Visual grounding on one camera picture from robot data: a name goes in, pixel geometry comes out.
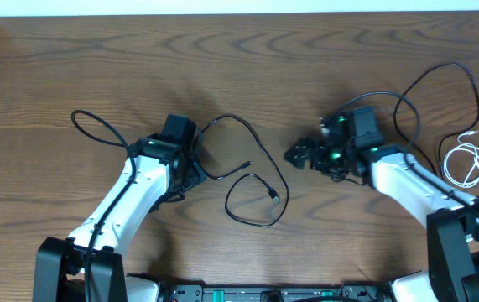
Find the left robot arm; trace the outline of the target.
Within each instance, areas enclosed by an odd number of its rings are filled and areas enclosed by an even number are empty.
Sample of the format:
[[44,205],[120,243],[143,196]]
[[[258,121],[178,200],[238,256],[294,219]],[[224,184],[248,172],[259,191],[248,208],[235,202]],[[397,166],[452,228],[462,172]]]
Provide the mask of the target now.
[[65,239],[47,237],[34,269],[35,301],[165,301],[165,285],[124,272],[123,259],[146,215],[205,181],[195,161],[199,132],[187,117],[167,116],[163,130],[136,143],[123,137],[121,175],[91,215]]

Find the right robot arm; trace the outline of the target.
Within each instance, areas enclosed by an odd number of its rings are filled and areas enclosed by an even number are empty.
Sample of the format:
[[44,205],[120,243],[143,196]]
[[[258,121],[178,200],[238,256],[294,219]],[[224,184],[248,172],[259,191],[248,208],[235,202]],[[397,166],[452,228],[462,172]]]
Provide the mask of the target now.
[[446,184],[397,144],[388,145],[371,108],[320,123],[284,155],[335,182],[362,183],[397,201],[426,230],[428,267],[388,282],[380,301],[479,301],[479,196]]

